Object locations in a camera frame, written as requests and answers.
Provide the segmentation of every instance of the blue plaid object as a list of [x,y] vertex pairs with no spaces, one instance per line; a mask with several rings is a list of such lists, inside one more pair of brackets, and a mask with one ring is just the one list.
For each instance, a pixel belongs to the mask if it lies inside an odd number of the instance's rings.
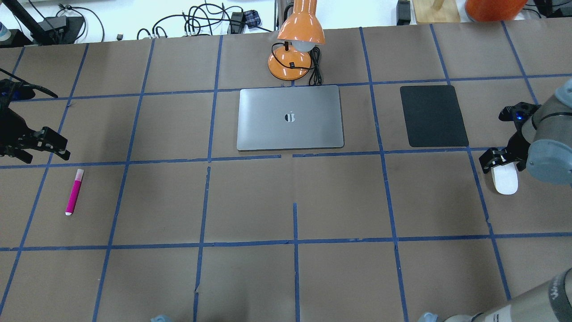
[[260,16],[256,10],[248,10],[244,12],[244,23],[248,28],[260,26]]

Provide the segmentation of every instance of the lamp shade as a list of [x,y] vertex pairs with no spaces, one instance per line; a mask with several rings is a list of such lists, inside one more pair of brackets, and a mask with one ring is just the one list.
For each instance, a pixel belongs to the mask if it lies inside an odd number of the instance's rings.
[[299,41],[325,44],[324,30],[316,18],[316,3],[317,0],[295,0],[293,13],[284,21],[278,39],[292,41],[294,47]]

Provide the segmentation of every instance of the orange container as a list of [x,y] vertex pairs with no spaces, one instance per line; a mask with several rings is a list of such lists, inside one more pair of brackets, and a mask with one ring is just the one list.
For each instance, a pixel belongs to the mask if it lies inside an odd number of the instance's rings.
[[465,10],[474,21],[500,21],[514,19],[527,0],[467,0]]

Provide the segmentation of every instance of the white mouse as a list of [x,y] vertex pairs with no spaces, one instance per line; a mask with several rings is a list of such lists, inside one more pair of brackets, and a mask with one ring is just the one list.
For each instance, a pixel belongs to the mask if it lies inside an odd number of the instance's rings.
[[492,182],[498,193],[514,194],[518,190],[518,171],[514,162],[492,168]]

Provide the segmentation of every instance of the laptop logo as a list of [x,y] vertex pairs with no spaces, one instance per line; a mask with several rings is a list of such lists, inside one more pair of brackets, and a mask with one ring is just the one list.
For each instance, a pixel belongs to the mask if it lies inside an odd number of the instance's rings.
[[294,118],[294,113],[292,111],[290,111],[290,113],[284,115],[284,120],[286,120],[286,122],[288,122],[288,123],[294,122],[296,120]]

